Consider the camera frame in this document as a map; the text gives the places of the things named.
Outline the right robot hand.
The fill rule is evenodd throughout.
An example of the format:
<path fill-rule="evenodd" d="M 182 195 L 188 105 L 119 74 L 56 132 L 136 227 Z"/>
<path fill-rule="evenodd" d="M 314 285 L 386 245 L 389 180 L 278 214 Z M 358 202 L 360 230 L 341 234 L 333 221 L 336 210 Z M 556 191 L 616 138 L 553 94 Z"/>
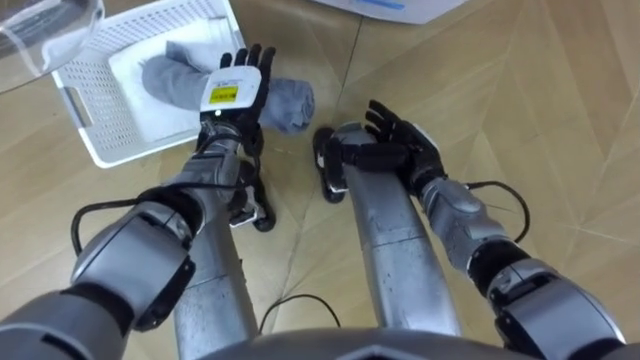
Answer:
<path fill-rule="evenodd" d="M 394 172 L 413 196 L 418 196 L 432 180 L 447 177 L 438 147 L 417 125 L 401 119 L 374 99 L 368 103 L 365 119 L 369 124 L 364 130 L 375 142 L 342 142 L 344 164 L 368 172 Z"/>

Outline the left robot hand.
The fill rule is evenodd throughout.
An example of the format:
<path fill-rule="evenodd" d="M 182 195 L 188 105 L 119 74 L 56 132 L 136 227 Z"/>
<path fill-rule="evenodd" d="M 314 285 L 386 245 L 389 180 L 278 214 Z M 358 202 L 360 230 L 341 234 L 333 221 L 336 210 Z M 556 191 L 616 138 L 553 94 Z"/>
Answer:
<path fill-rule="evenodd" d="M 259 118 L 266 107 L 275 55 L 275 48 L 259 44 L 222 54 L 219 68 L 205 79 L 198 150 L 208 151 L 209 139 L 228 129 L 240 138 L 247 155 L 262 153 L 264 137 Z"/>

